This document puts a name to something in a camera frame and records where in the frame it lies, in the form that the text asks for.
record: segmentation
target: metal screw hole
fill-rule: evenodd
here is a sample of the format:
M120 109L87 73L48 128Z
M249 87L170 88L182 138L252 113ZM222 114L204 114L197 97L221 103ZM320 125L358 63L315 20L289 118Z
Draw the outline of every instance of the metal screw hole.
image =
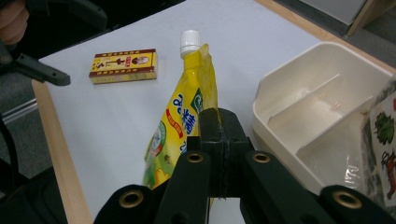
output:
M133 208L143 202L143 194L140 190L132 189L120 196L120 206L123 208Z

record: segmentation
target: black bracket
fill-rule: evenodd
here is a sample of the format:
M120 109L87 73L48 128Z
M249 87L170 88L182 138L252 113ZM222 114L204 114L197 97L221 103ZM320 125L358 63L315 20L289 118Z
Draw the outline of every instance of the black bracket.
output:
M117 190L95 223L208 223L209 199L218 197L240 198L251 224L396 223L354 189L330 186L319 196L304 189L274 155L254 149L228 110L201 112L199 129L169 181Z
M40 82L48 81L56 86L70 85L70 76L66 73L16 50L11 54L8 48L0 41L0 71L20 72L24 76Z

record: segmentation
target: wooden table edge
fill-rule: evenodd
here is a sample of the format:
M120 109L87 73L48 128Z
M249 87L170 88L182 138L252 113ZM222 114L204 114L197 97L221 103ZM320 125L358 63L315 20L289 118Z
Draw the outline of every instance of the wooden table edge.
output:
M68 223L92 223L91 212L79 183L48 86L35 80L32 81L32 86L67 221Z

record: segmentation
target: black cable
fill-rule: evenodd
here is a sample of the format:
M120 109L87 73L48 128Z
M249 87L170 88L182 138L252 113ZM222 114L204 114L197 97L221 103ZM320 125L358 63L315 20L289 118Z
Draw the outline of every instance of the black cable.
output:
M3 122L3 118L0 116L0 133L2 134L8 149L9 160L11 165L11 190L16 189L19 184L19 173L20 168L18 165L18 156L17 156L17 148L15 147L14 139L12 138L11 133L9 132L6 124Z

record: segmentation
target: table surface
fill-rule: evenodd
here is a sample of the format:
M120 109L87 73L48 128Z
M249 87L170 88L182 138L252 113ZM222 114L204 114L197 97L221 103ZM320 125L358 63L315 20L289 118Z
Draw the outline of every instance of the table surface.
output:
M183 71L179 40L185 30L198 30L209 44L219 107L236 114L260 149L251 127L260 79L321 40L335 40L292 13L285 20L276 12L286 9L271 1L260 3L266 7L252 0L187 0L40 60L72 79L67 87L33 82L69 223L92 223L115 190L141 184L146 148ZM307 24L308 32L300 28ZM131 49L157 50L157 79L91 83L96 53ZM210 222L244 223L238 211L236 199L215 201Z

